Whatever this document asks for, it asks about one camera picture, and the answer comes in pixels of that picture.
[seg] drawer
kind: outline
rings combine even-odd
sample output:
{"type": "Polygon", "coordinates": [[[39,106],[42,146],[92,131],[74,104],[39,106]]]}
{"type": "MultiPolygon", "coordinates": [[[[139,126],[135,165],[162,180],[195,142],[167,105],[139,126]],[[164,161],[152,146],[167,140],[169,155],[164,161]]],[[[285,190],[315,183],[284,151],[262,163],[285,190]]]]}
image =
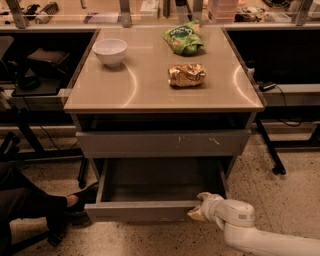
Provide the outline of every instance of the drawer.
{"type": "Polygon", "coordinates": [[[217,131],[77,132],[87,158],[234,156],[250,129],[217,131]]]}
{"type": "Polygon", "coordinates": [[[207,157],[107,159],[96,204],[85,209],[93,222],[186,220],[198,193],[225,197],[221,173],[207,157]]]}

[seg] open drawer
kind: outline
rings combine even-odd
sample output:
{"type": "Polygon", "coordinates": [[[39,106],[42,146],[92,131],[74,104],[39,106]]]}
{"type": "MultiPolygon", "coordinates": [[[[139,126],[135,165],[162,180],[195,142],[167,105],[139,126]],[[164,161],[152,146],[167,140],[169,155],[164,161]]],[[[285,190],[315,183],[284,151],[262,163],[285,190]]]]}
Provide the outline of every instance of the open drawer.
{"type": "Polygon", "coordinates": [[[93,222],[185,220],[198,193],[225,197],[224,184],[217,158],[106,159],[96,204],[85,209],[93,222]]]}

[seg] beige countertop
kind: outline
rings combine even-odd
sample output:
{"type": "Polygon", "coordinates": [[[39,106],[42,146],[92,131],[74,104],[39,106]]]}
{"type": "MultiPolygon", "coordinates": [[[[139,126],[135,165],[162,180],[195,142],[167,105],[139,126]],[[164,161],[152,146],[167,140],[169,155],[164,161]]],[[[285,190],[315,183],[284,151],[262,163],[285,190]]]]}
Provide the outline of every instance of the beige countertop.
{"type": "Polygon", "coordinates": [[[204,48],[193,57],[172,52],[161,33],[170,27],[103,28],[97,40],[120,38],[127,56],[117,68],[104,66],[89,52],[64,107],[68,113],[246,112],[262,111],[260,101],[220,26],[203,26],[204,48]],[[201,63],[203,85],[175,89],[171,65],[201,63]]]}

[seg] green plastic bag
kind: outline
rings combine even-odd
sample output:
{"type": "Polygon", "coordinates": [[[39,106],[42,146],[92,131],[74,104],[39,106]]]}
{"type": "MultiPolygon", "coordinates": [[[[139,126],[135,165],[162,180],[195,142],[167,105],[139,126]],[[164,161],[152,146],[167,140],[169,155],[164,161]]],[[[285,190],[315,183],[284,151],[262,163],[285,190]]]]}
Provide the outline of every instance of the green plastic bag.
{"type": "Polygon", "coordinates": [[[199,37],[200,24],[197,20],[180,27],[162,32],[162,37],[170,45],[174,53],[183,56],[192,56],[198,53],[203,42],[199,37]]]}

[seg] black wire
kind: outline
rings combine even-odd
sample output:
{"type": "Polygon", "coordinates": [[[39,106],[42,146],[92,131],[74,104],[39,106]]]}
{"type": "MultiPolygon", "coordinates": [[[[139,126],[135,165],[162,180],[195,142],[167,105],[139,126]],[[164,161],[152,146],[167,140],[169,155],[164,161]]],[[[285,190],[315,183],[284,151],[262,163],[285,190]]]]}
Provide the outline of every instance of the black wire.
{"type": "MultiPolygon", "coordinates": [[[[8,75],[9,75],[9,77],[10,77],[10,79],[11,79],[12,84],[13,84],[14,87],[17,89],[18,85],[17,85],[16,81],[14,80],[14,78],[11,76],[11,74],[10,74],[10,72],[9,72],[9,69],[8,69],[6,63],[5,63],[3,60],[1,60],[1,59],[0,59],[0,62],[1,62],[2,65],[4,66],[5,71],[8,73],[8,75]]],[[[23,98],[23,101],[26,103],[28,110],[31,112],[32,110],[31,110],[31,107],[30,107],[27,99],[26,99],[24,96],[22,96],[22,98],[23,98]]],[[[64,149],[62,149],[62,148],[59,148],[59,147],[56,145],[56,143],[53,141],[53,139],[52,139],[51,135],[49,134],[49,132],[48,132],[45,128],[43,128],[42,125],[40,125],[39,123],[36,123],[36,124],[47,134],[47,136],[48,136],[48,138],[50,139],[52,145],[53,145],[57,150],[64,150],[64,149]]],[[[69,149],[73,149],[77,144],[78,144],[78,141],[76,141],[69,149]]]]}
{"type": "MultiPolygon", "coordinates": [[[[280,90],[281,95],[282,95],[282,97],[283,97],[284,107],[287,108],[288,105],[287,105],[287,101],[286,101],[286,96],[285,96],[283,90],[280,88],[280,86],[278,86],[278,85],[276,85],[276,86],[277,86],[278,89],[280,90]]],[[[289,120],[290,122],[296,122],[297,124],[290,124],[290,123],[288,123],[288,122],[286,122],[286,121],[284,121],[284,120],[281,120],[281,119],[277,119],[277,120],[278,120],[279,122],[287,125],[287,126],[290,126],[290,127],[299,127],[299,126],[303,123],[303,119],[302,119],[302,118],[301,118],[299,121],[293,120],[293,119],[290,118],[290,117],[288,118],[288,120],[289,120]]]]}

